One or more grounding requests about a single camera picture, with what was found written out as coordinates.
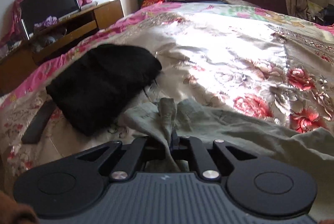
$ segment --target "black fabric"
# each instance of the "black fabric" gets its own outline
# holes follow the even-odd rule
[[[75,61],[46,91],[72,126],[91,136],[108,127],[160,71],[160,62],[144,48],[105,44]]]

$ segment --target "floral bedspread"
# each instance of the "floral bedspread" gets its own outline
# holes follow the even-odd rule
[[[333,132],[334,36],[313,23],[246,6],[165,3],[139,10],[41,65],[0,106],[0,153],[6,189],[25,170],[112,139],[131,129],[112,125],[88,138],[57,109],[37,145],[21,137],[47,99],[45,86],[100,44],[147,48],[163,65],[157,85],[133,105],[192,97],[213,107],[272,121],[303,134]]]

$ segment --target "bed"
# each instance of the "bed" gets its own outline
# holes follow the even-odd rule
[[[141,9],[42,64],[3,97],[0,153],[7,192],[17,176],[34,166],[110,140],[133,140],[134,131],[117,124],[86,137],[56,109],[37,145],[21,143],[48,98],[45,86],[89,49],[108,43],[144,47],[163,67],[157,84],[129,107],[162,97],[193,98],[295,130],[282,137],[288,147],[273,147],[270,137],[245,137],[243,144],[255,142],[263,148],[259,153],[311,173],[319,187],[311,215],[317,220],[334,217],[334,36],[298,18],[215,3],[163,3]],[[320,127],[323,131],[313,134]]]

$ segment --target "black television screen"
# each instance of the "black television screen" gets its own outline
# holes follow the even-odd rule
[[[33,33],[34,24],[49,16],[60,18],[80,9],[77,0],[23,0],[20,6],[28,34]]]

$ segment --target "wooden cabinet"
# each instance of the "wooden cabinet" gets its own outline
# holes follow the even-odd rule
[[[99,29],[108,28],[123,16],[120,0],[102,3],[75,13],[35,34],[30,40],[23,41],[0,61],[0,92],[11,92],[38,67],[38,64],[60,48],[75,43],[74,40],[82,40]],[[58,28],[66,28],[67,34],[38,53],[32,51],[31,44],[35,40]]]

